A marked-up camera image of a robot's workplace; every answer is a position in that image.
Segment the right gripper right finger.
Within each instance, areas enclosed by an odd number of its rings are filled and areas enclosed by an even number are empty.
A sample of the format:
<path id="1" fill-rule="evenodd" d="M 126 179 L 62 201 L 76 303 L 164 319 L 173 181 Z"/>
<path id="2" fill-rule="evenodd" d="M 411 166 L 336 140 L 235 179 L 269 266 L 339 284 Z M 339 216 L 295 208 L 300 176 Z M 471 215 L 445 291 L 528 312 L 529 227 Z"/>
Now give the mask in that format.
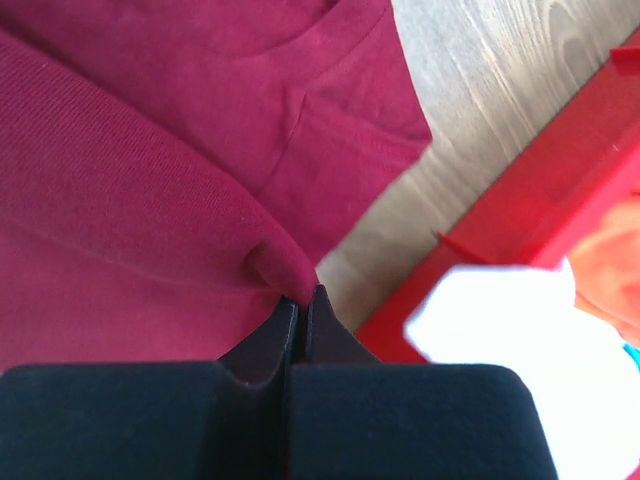
<path id="1" fill-rule="evenodd" d="M 292 479 L 553 479 L 531 393 L 495 365 L 385 364 L 337 320 L 323 286 L 291 367 Z"/>

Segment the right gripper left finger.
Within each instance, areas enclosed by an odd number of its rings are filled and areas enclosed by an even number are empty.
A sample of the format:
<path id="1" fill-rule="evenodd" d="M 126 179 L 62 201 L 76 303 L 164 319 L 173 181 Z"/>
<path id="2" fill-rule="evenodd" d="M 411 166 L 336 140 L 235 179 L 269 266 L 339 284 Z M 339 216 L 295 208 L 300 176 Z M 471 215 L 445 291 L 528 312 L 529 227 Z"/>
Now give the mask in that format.
<path id="1" fill-rule="evenodd" d="M 280 479 L 299 309 L 212 362 L 29 365 L 1 377 L 5 479 Z"/>

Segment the dark red t shirt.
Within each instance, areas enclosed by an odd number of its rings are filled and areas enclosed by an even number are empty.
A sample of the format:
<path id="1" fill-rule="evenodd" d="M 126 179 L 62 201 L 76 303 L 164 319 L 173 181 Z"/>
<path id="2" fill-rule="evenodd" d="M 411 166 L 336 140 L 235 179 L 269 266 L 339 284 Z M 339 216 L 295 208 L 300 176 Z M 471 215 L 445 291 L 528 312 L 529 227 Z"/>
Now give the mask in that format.
<path id="1" fill-rule="evenodd" d="M 210 360 L 431 133 L 388 1 L 5 1 L 1 365 Z"/>

